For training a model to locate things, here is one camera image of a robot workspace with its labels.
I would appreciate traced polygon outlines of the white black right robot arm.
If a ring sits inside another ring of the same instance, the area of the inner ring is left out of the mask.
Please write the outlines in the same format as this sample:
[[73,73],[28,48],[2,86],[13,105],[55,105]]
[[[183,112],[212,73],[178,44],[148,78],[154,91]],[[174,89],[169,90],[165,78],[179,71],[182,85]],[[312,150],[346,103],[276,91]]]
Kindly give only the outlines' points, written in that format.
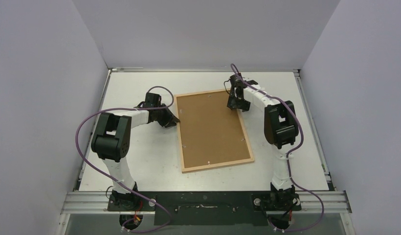
[[273,173],[268,198],[261,199],[260,205],[266,211],[301,210],[300,199],[295,192],[288,167],[286,145],[293,145],[299,128],[293,117],[294,105],[282,103],[267,94],[254,80],[243,80],[240,73],[230,76],[227,107],[231,110],[249,111],[251,105],[264,114],[264,136],[271,145]]

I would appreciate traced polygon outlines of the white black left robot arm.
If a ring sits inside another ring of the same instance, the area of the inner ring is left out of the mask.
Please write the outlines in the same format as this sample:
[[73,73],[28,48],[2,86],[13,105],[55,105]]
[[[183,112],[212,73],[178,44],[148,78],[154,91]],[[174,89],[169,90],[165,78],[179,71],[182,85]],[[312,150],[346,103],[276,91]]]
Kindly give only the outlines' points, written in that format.
[[180,120],[162,103],[159,94],[147,92],[135,110],[125,115],[101,113],[91,141],[91,150],[106,165],[113,182],[112,200],[127,211],[138,208],[138,186],[131,176],[126,156],[130,149],[131,130],[157,122],[164,128],[176,126]]

